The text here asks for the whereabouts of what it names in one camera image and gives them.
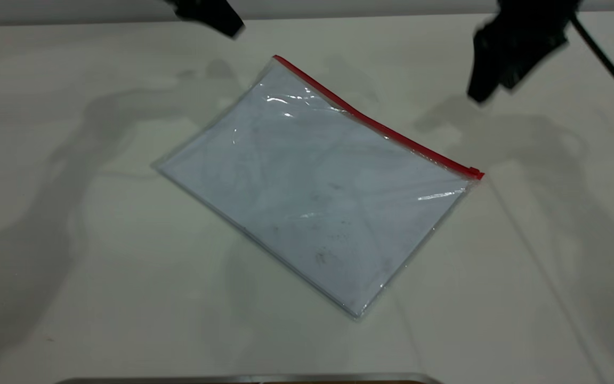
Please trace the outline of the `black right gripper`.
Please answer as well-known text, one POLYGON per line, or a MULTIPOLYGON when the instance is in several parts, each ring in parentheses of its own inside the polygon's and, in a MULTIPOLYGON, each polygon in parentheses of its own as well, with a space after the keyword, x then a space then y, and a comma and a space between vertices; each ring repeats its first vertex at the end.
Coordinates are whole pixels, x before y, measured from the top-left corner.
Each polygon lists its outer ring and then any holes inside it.
POLYGON ((548 54, 567 42, 565 30, 580 1, 499 1, 495 16, 475 32, 467 95, 484 104, 500 85, 514 91, 548 54))

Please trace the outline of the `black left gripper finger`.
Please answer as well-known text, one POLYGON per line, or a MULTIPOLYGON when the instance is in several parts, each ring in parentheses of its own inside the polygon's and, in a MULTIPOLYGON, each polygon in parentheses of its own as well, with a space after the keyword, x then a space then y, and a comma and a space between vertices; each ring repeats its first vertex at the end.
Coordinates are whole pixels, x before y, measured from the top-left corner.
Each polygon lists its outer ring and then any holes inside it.
POLYGON ((166 1, 178 19, 205 25, 220 34, 236 39, 245 24, 227 1, 166 1))

